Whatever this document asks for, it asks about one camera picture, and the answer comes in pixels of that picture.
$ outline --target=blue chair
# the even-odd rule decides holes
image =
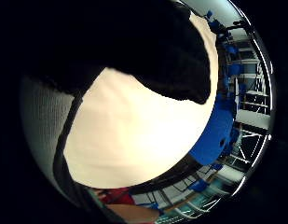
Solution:
[[[193,182],[188,188],[194,190],[195,192],[202,192],[209,186],[209,183],[203,179]]]
[[[244,83],[239,84],[239,93],[240,93],[240,95],[243,95],[246,93],[246,84],[244,84]]]
[[[231,65],[227,66],[227,76],[232,77],[232,76],[238,76],[244,72],[244,66],[243,64],[240,63],[233,63]]]
[[[146,208],[151,208],[151,209],[155,209],[155,210],[158,210],[160,215],[164,215],[164,212],[163,210],[159,209],[159,205],[158,203],[138,203],[136,205],[139,205],[139,206],[142,206],[142,207],[146,207]]]
[[[225,48],[226,52],[229,53],[230,58],[232,61],[235,61],[239,58],[239,49],[229,45],[229,44],[223,44],[223,47]]]
[[[207,14],[204,15],[203,17],[204,17],[205,19],[209,20],[212,15],[213,15],[213,13],[209,10],[209,11],[207,12]]]
[[[232,145],[233,143],[237,142],[240,132],[238,129],[233,128],[230,132],[230,141],[229,144]]]
[[[211,165],[211,169],[216,170],[216,171],[219,171],[219,170],[222,169],[223,166],[224,166],[223,164],[214,162],[214,163]]]
[[[218,29],[221,26],[221,23],[218,20],[208,21],[208,24],[211,28]]]

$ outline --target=gray fabric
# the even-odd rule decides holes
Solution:
[[[21,81],[21,120],[26,141],[40,170],[69,201],[54,178],[53,161],[73,100],[74,96],[54,91],[28,77]]]

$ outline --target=person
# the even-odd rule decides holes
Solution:
[[[92,188],[98,199],[105,206],[122,217],[127,223],[153,224],[161,214],[160,210],[135,205],[128,195],[128,189]]]
[[[12,8],[10,13],[13,13],[12,18],[17,18],[10,22],[14,39],[10,44],[16,59],[13,72],[22,76],[20,106],[24,135],[39,168],[68,201],[94,214],[99,209],[85,186],[114,189],[118,185],[131,186],[135,181],[143,183],[165,172],[187,153],[188,146],[192,147],[196,139],[192,140],[191,134],[180,131],[190,123],[202,132],[211,115],[216,92],[215,36],[206,26],[207,22],[198,18],[189,20],[187,14],[168,0],[141,0],[136,4],[131,0],[52,4],[27,1],[25,5]],[[99,81],[102,88],[94,97],[102,96],[101,101],[91,101],[90,94]],[[141,110],[147,104],[138,104],[141,98],[133,98],[135,93],[143,92],[144,97],[149,97],[147,103],[164,102],[168,106],[160,108],[162,110],[154,107]],[[107,97],[112,97],[112,104],[108,104]],[[136,110],[126,104],[126,99],[137,106]],[[185,103],[190,106],[181,110]],[[199,114],[192,116],[197,107]],[[81,108],[94,108],[87,114],[89,119],[77,117],[83,112]],[[166,108],[181,111],[180,116],[176,116],[172,110],[173,123],[170,117],[162,116],[169,114]],[[114,113],[120,118],[121,111],[126,122],[120,122],[124,119],[114,121]],[[130,122],[128,115],[136,118],[135,121],[144,120],[142,127],[146,126],[147,120],[153,120],[149,122],[148,130],[151,131],[171,123],[178,124],[179,128],[171,129],[171,137],[159,129],[158,136],[146,136],[150,142],[146,138],[138,141],[141,133],[137,135],[139,138],[123,134],[127,127],[138,129],[138,123]],[[101,118],[109,121],[107,127],[115,130],[113,135],[102,130],[106,122],[102,122],[100,128],[87,129],[89,124],[97,124]],[[75,137],[77,143],[70,144]],[[92,140],[99,147],[94,147]],[[122,146],[128,153],[118,153],[123,151]],[[146,153],[148,150],[151,155],[154,153],[163,159],[159,152],[169,147],[174,149],[171,149],[170,159],[162,160],[157,167],[135,162],[136,156],[136,160],[143,160],[140,153],[133,153],[133,160],[130,159],[131,151],[139,149],[144,152],[146,161],[151,161],[151,156]],[[109,154],[105,154],[104,160],[97,159],[105,151]],[[125,169],[127,165],[136,169]],[[144,221],[148,222],[159,216],[157,210],[132,204],[105,206],[107,215],[115,222],[141,221],[136,218],[143,217],[129,217],[136,214],[146,215]],[[128,209],[134,209],[134,212],[125,213]]]

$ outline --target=blue seat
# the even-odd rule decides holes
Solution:
[[[246,84],[244,84],[244,83],[239,84],[239,93],[240,93],[240,95],[243,95],[246,93]]]
[[[221,26],[218,20],[208,21],[208,24],[211,28],[219,28]]]
[[[224,44],[223,46],[224,46],[226,52],[233,54],[233,55],[238,55],[239,49],[237,49],[236,47],[234,47],[232,45],[228,45],[228,44]]]
[[[205,17],[207,20],[209,20],[212,15],[213,15],[213,13],[209,10],[209,11],[207,12],[207,14],[204,15],[204,17]]]
[[[233,143],[237,142],[239,135],[240,135],[240,132],[237,129],[233,128],[230,132],[229,144],[232,145]]]
[[[158,210],[161,216],[164,215],[163,210],[158,208],[159,207],[158,203],[138,203],[137,205]]]
[[[188,188],[192,189],[196,192],[202,192],[209,186],[209,183],[204,181],[203,179],[197,180],[193,182]]]
[[[229,65],[227,68],[228,68],[228,73],[227,73],[228,77],[238,76],[244,72],[244,66],[243,64],[240,64],[240,63],[233,63]]]
[[[211,165],[211,169],[214,169],[214,170],[216,170],[216,171],[219,171],[219,170],[222,169],[223,166],[224,166],[223,164],[214,162],[214,163]]]

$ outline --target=red clothing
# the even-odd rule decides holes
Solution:
[[[102,198],[104,203],[112,203],[112,204],[135,204],[135,201],[129,195],[128,188],[122,189],[108,189],[108,194],[106,197]]]

